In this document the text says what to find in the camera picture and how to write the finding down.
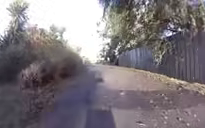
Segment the shrub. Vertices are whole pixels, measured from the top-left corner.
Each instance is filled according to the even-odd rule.
[[[36,57],[27,46],[11,45],[4,51],[0,50],[0,83],[15,80],[19,72],[34,60]]]
[[[37,55],[38,61],[19,75],[27,118],[38,117],[45,107],[54,102],[57,82],[83,68],[81,58],[69,48],[41,47]]]

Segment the fence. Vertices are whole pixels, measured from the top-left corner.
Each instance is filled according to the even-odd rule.
[[[118,65],[143,70],[154,70],[153,56],[147,48],[137,48],[121,54]]]
[[[189,82],[205,84],[205,32],[193,38],[178,34],[171,37],[176,45],[174,54],[166,54],[158,73]],[[119,57],[119,65],[154,71],[152,54],[146,48],[137,48]]]

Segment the dirt path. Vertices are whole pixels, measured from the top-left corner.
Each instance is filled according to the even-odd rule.
[[[42,128],[205,128],[205,86],[112,66],[89,70],[66,81]]]

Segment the ground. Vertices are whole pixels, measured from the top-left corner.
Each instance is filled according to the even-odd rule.
[[[56,103],[31,128],[205,128],[205,85],[129,68],[88,69],[58,85]],[[5,90],[0,97],[18,106],[18,91]],[[1,123],[14,122],[8,119],[15,110],[1,107],[13,104],[5,99],[0,112],[10,113]]]

